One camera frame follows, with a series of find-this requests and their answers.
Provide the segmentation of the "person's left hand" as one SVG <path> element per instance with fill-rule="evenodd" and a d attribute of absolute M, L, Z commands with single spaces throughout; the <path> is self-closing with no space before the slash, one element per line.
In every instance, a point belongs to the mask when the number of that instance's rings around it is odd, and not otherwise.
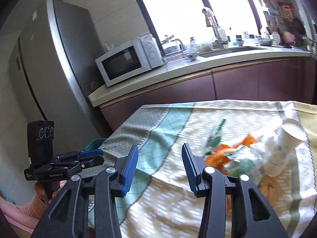
<path fill-rule="evenodd" d="M 60 191 L 66 182 L 66 180 L 49 182 L 46 188 L 48 198 L 53 198 L 53 193 Z"/>

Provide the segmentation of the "person's left forearm pink sleeve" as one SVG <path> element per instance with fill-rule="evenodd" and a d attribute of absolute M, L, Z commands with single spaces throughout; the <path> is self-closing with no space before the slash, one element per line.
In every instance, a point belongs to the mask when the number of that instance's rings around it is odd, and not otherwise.
<path fill-rule="evenodd" d="M 48 205 L 45 203 L 47 193 L 44 186 L 40 183 L 35 183 L 34 190 L 35 196 L 31 202 L 23 206 L 1 198 L 1 210 L 7 221 L 30 234 L 33 233 L 36 225 L 48 208 Z"/>

